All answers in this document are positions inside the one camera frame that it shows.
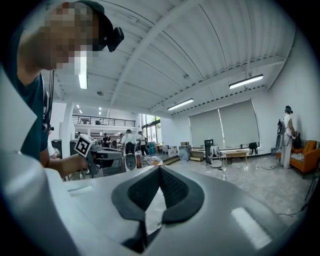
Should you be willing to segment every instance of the dark teal t-shirt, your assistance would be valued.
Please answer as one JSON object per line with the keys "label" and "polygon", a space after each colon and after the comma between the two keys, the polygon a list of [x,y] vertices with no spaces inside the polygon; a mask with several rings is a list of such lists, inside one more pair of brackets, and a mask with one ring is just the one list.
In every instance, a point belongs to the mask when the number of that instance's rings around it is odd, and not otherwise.
{"label": "dark teal t-shirt", "polygon": [[48,131],[43,131],[44,90],[41,74],[28,86],[24,86],[17,76],[17,50],[23,29],[19,28],[13,34],[7,47],[7,54],[3,59],[3,68],[13,86],[23,98],[24,102],[35,113],[36,120],[32,125],[21,148],[25,155],[40,159],[40,152],[48,147]]}

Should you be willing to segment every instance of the white outfit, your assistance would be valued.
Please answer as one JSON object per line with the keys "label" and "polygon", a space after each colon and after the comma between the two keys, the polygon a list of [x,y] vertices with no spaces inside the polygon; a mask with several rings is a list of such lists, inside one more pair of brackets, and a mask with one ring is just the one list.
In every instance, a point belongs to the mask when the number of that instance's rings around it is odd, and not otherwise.
{"label": "white outfit", "polygon": [[49,157],[51,157],[55,152],[54,147],[51,144],[51,140],[48,138],[48,153]]}
{"label": "white outfit", "polygon": [[132,133],[127,133],[125,135],[123,135],[122,139],[121,139],[121,143],[126,145],[127,143],[131,142],[132,144],[136,144],[136,136],[133,135]]}
{"label": "white outfit", "polygon": [[142,145],[142,146],[146,145],[146,136],[140,135],[140,140],[141,140],[140,145]]}
{"label": "white outfit", "polygon": [[289,127],[290,119],[291,119],[291,116],[288,113],[285,113],[283,117],[285,133],[281,140],[282,151],[281,151],[281,160],[280,160],[280,164],[283,166],[284,169],[290,168],[290,156],[291,156],[291,147],[292,147],[292,138],[291,138],[292,133]]}

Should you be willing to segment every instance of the column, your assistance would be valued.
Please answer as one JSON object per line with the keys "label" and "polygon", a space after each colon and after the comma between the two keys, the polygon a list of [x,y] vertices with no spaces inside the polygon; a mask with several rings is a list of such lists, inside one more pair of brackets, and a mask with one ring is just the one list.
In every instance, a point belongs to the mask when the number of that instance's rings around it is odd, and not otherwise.
{"label": "column", "polygon": [[72,113],[74,110],[75,104],[73,102],[67,102],[64,119],[61,124],[61,147],[62,147],[62,157],[70,157],[70,138],[71,138],[71,123]]}

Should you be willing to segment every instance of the ceiling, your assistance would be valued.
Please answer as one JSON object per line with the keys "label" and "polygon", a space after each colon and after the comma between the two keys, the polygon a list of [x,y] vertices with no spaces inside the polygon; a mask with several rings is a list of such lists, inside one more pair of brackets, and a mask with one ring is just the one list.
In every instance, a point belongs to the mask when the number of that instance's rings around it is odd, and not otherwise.
{"label": "ceiling", "polygon": [[[160,117],[187,113],[249,90],[268,90],[295,38],[295,24],[270,0],[97,2],[122,28],[124,40],[114,52],[87,58],[86,90],[74,71],[57,70],[55,101]],[[229,90],[229,84],[260,74],[262,80]],[[43,76],[48,82],[49,73]],[[190,98],[193,103],[167,110]]]}

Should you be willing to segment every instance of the reflective floor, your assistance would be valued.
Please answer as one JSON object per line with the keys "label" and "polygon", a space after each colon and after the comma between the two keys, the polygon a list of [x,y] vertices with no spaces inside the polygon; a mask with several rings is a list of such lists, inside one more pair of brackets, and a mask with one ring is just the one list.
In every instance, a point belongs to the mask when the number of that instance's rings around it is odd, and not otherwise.
{"label": "reflective floor", "polygon": [[[218,179],[223,175],[221,170],[206,166],[205,160],[202,162],[178,161],[168,167],[174,171],[191,170]],[[313,177],[310,174],[303,179],[301,172],[295,168],[283,169],[275,156],[248,158],[247,163],[244,159],[234,159],[232,164],[225,163],[222,168],[227,182],[247,191],[277,214],[292,214],[301,209],[306,203],[305,197]],[[155,226],[161,220],[165,209],[165,201],[159,190],[146,211],[148,234],[156,230]],[[280,215],[280,217],[286,225],[290,226],[299,218],[299,215],[300,213],[293,216]]]}

